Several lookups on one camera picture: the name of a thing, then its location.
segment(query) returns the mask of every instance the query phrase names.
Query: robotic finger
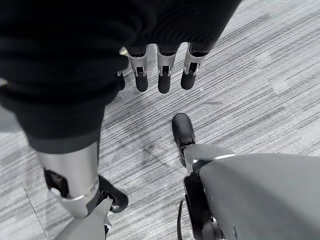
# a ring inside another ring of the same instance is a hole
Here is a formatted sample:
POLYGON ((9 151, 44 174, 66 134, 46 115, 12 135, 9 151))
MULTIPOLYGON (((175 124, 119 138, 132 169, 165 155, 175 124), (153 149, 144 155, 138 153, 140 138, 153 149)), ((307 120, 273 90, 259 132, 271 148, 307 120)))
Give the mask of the robotic finger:
POLYGON ((169 92, 171 83, 171 73, 174 68, 179 45, 157 45, 158 60, 158 89, 162 94, 169 92))
POLYGON ((183 89, 189 90, 194 86, 199 68, 214 44, 188 43, 181 77, 181 87, 183 89))
POLYGON ((147 63, 148 46, 126 47, 131 67, 135 75, 136 88, 140 92, 145 92, 148 88, 147 63))
MULTIPOLYGON (((181 87, 185 90, 191 89, 196 80, 199 68, 204 63, 206 56, 214 47, 216 42, 195 43, 188 42, 185 53, 184 67, 181 77, 181 87)), ((166 94, 170 90, 171 75, 174 68, 177 51, 180 44, 157 44, 157 65, 158 65, 158 90, 166 94)), ((147 46, 127 47, 128 57, 135 75, 136 87, 140 92, 148 88, 147 79, 147 46)), ((121 72, 115 74, 119 82, 119 89, 125 88, 125 80, 121 72)))

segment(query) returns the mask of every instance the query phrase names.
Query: black fabric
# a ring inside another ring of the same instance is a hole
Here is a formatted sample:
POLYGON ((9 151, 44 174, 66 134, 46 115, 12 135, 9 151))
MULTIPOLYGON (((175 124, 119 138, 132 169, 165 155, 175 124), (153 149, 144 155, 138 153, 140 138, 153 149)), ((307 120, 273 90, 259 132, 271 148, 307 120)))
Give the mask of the black fabric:
POLYGON ((0 103, 37 141, 96 132, 128 66, 121 47, 214 42, 239 2, 1 1, 0 103))

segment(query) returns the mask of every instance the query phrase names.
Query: gray carpet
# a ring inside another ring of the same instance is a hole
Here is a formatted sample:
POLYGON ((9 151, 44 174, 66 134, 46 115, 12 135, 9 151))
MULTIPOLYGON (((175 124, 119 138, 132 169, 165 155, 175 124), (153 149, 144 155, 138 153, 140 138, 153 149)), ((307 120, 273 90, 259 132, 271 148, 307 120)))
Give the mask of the gray carpet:
MULTIPOLYGON (((154 46, 149 50, 155 55, 154 46)), ((125 90, 106 107, 99 172, 129 195, 128 208, 109 217, 109 240, 177 239, 187 172, 171 133, 176 113, 189 115, 198 143, 237 154, 320 156, 320 1, 245 0, 189 91, 180 87, 185 51, 183 44, 168 94, 158 92, 150 58, 148 91, 138 92, 129 72, 125 90)), ((0 239, 52 240, 71 217, 48 193, 24 134, 6 127, 0 129, 0 239)), ((186 206, 182 232, 193 239, 186 206)))

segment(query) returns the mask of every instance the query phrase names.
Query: robotic hand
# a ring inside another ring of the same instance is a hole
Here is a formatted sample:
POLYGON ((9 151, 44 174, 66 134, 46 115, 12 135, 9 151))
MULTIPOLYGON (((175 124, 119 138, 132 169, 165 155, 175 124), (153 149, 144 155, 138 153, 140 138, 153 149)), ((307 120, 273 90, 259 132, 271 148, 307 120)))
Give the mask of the robotic hand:
POLYGON ((7 81, 0 103, 15 113, 48 189, 75 218, 88 217, 103 199, 112 200, 115 213, 128 205, 98 175, 105 106, 125 86, 128 58, 120 49, 126 47, 144 92, 147 46, 157 44, 158 89, 165 94, 177 50, 188 42, 181 86, 191 89, 240 1, 0 3, 0 77, 7 81))

